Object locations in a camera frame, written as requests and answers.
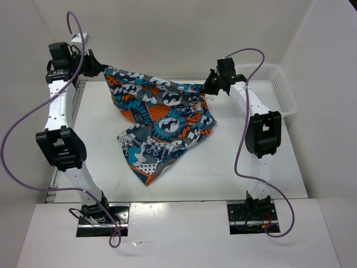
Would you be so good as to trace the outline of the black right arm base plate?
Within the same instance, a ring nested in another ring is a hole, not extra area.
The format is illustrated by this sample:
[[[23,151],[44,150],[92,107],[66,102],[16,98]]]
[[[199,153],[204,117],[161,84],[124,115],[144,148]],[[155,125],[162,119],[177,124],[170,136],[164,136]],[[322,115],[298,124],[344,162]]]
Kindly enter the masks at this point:
[[[252,210],[245,201],[227,202],[229,231],[231,235],[280,233],[276,208],[273,202],[268,207]]]

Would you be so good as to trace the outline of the colourful patterned shorts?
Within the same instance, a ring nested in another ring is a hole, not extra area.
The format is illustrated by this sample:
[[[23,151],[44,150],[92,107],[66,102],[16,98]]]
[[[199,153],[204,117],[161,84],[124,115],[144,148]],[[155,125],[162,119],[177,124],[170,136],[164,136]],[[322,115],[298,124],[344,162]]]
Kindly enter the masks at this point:
[[[113,104],[134,124],[117,141],[144,185],[206,139],[216,125],[201,84],[175,83],[107,65],[103,74]]]

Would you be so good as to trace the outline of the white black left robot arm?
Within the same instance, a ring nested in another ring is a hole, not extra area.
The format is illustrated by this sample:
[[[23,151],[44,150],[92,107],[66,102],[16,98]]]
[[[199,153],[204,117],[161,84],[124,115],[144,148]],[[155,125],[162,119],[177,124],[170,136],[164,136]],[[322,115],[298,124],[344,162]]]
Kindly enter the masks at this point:
[[[106,223],[112,210],[86,167],[86,147],[73,129],[78,76],[97,76],[104,71],[104,66],[92,51],[72,51],[65,42],[50,44],[49,51],[52,59],[47,65],[46,81],[55,100],[50,104],[44,130],[36,134],[36,142],[49,164],[63,172],[73,187],[80,190],[82,221]]]

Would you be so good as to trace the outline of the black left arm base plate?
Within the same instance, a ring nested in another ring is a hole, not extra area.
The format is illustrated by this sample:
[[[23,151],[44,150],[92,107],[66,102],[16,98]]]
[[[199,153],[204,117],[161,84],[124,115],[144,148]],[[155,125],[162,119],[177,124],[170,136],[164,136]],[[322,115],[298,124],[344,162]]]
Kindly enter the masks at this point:
[[[69,212],[78,220],[76,237],[110,237],[114,234],[115,224],[106,213],[99,217],[86,216],[84,210],[70,208]],[[130,205],[125,203],[111,203],[108,212],[120,228],[122,237],[128,236]]]

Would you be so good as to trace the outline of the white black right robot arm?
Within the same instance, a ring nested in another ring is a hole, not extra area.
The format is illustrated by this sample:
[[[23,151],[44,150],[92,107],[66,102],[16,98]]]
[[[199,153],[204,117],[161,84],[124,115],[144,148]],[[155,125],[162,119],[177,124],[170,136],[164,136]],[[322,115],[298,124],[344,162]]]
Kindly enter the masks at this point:
[[[203,92],[217,95],[223,90],[245,114],[242,140],[236,159],[239,159],[243,146],[250,153],[251,172],[239,177],[249,179],[245,199],[245,215],[259,219],[269,210],[271,196],[268,183],[271,180],[271,163],[281,145],[282,116],[272,111],[257,97],[248,85],[247,78],[237,74],[232,58],[217,60],[216,69],[211,69],[203,85]]]

